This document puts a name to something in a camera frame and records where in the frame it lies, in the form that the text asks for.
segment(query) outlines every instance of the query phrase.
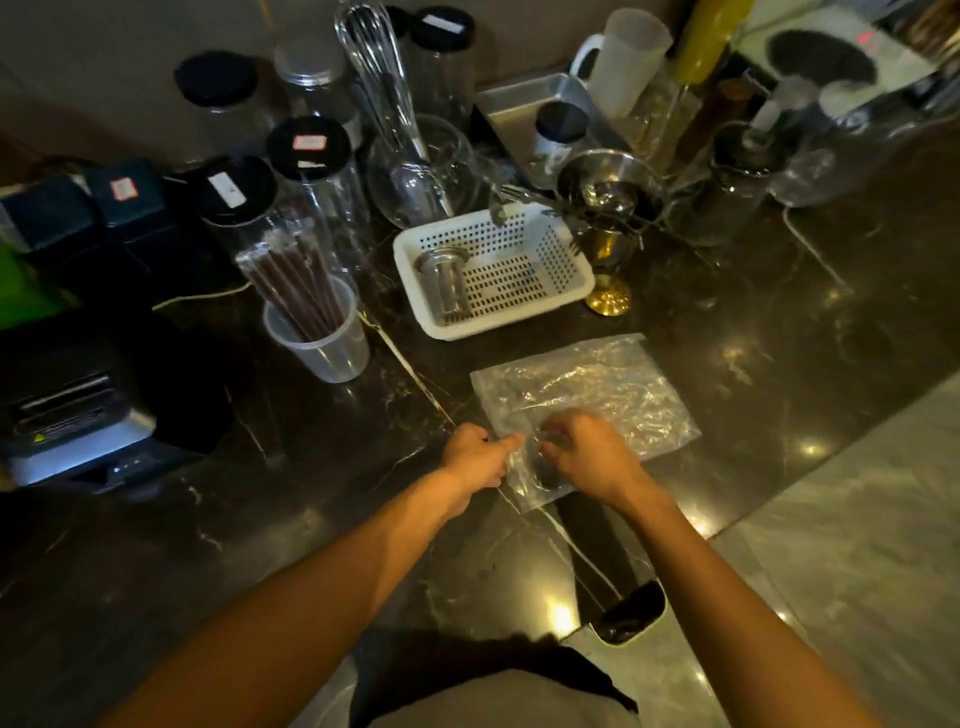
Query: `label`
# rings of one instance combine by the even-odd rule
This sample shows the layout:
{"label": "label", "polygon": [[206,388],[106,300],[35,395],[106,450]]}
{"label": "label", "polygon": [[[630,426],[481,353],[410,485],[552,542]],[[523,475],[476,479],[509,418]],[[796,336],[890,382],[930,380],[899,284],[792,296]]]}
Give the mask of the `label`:
{"label": "label", "polygon": [[244,197],[243,192],[241,192],[240,188],[233,183],[230,175],[226,172],[220,172],[216,175],[213,175],[213,177],[207,177],[207,179],[210,180],[210,184],[213,185],[213,188],[217,190],[217,194],[219,194],[221,199],[227,203],[227,207],[230,209],[240,207],[247,201],[247,198]]}
{"label": "label", "polygon": [[125,200],[132,200],[139,195],[136,191],[136,185],[133,184],[133,180],[129,177],[125,177],[122,180],[114,180],[110,183],[110,189],[113,191],[113,199],[118,203],[122,203]]}
{"label": "label", "polygon": [[320,152],[326,149],[326,137],[320,134],[301,134],[294,137],[294,149],[298,152]]}
{"label": "label", "polygon": [[546,159],[543,162],[543,171],[548,175],[552,175],[557,171],[563,161],[570,156],[570,152],[572,151],[573,147],[558,145],[547,152],[545,155]]}
{"label": "label", "polygon": [[436,15],[425,15],[423,22],[427,25],[432,25],[434,28],[440,28],[442,31],[456,33],[457,35],[464,31],[464,26],[460,23],[454,23],[452,20],[447,20],[445,17],[437,17]]}

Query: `white cable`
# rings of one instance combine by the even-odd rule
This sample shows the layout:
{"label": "white cable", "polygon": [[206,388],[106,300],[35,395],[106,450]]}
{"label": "white cable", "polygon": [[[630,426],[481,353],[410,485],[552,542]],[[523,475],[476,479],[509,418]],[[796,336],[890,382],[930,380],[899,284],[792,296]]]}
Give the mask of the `white cable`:
{"label": "white cable", "polygon": [[222,299],[224,296],[234,296],[238,293],[242,293],[250,288],[250,282],[244,283],[239,288],[231,288],[229,291],[220,291],[220,293],[198,293],[196,296],[177,296],[174,299],[169,301],[163,301],[158,303],[153,307],[153,311],[159,311],[161,308],[165,308],[171,303],[179,303],[180,301],[202,301],[204,299]]}
{"label": "white cable", "polygon": [[800,241],[801,245],[804,246],[804,248],[806,249],[806,251],[807,251],[808,253],[810,253],[811,255],[813,255],[813,257],[816,259],[816,261],[817,261],[818,263],[820,263],[820,265],[823,267],[823,269],[824,269],[825,271],[827,271],[827,273],[829,274],[829,276],[830,276],[834,281],[836,281],[837,285],[839,285],[839,286],[843,289],[844,293],[848,293],[848,294],[849,294],[849,293],[852,293],[852,292],[853,292],[853,289],[850,288],[850,286],[847,284],[847,282],[846,282],[845,280],[843,280],[842,278],[840,278],[840,274],[837,273],[835,270],[833,270],[833,267],[832,267],[829,263],[827,263],[826,260],[824,260],[824,257],[823,257],[822,255],[820,255],[820,251],[818,251],[816,248],[814,248],[813,245],[810,243],[810,241],[807,240],[807,239],[804,237],[804,235],[803,235],[799,230],[797,230],[797,229],[794,227],[793,223],[790,222],[789,212],[790,212],[791,209],[793,209],[793,207],[784,207],[784,208],[783,208],[783,215],[782,215],[782,217],[783,217],[783,223],[784,223],[784,225],[787,227],[787,229],[788,229],[789,231],[791,231],[791,232],[793,233],[794,237],[796,237],[796,238]]}

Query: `yellow bottle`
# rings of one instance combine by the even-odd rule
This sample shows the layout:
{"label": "yellow bottle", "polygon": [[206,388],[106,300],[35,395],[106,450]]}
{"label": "yellow bottle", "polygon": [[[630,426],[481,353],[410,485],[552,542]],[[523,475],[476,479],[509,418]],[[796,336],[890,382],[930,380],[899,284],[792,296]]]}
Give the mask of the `yellow bottle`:
{"label": "yellow bottle", "polygon": [[702,84],[723,56],[754,0],[700,0],[686,22],[673,77],[681,86]]}

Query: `metal cup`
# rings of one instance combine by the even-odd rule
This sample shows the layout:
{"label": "metal cup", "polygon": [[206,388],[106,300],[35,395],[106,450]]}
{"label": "metal cup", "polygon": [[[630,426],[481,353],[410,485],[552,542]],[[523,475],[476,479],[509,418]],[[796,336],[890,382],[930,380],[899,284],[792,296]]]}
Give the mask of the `metal cup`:
{"label": "metal cup", "polygon": [[414,268],[426,278],[427,298],[434,302],[437,318],[454,324],[470,317],[464,264],[470,253],[463,248],[445,246],[420,254]]}

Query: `stainless steel tray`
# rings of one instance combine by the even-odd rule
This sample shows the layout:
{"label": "stainless steel tray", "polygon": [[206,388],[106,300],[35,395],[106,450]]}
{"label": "stainless steel tray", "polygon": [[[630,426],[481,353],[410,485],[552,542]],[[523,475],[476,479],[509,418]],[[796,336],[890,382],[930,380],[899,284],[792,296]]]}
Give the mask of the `stainless steel tray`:
{"label": "stainless steel tray", "polygon": [[479,91],[474,100],[476,107],[490,122],[514,164],[537,189],[553,189],[556,177],[531,164],[537,110],[548,101],[566,101],[587,113],[588,133],[574,152],[596,148],[630,151],[630,145],[593,104],[584,85],[565,73],[526,76]]}

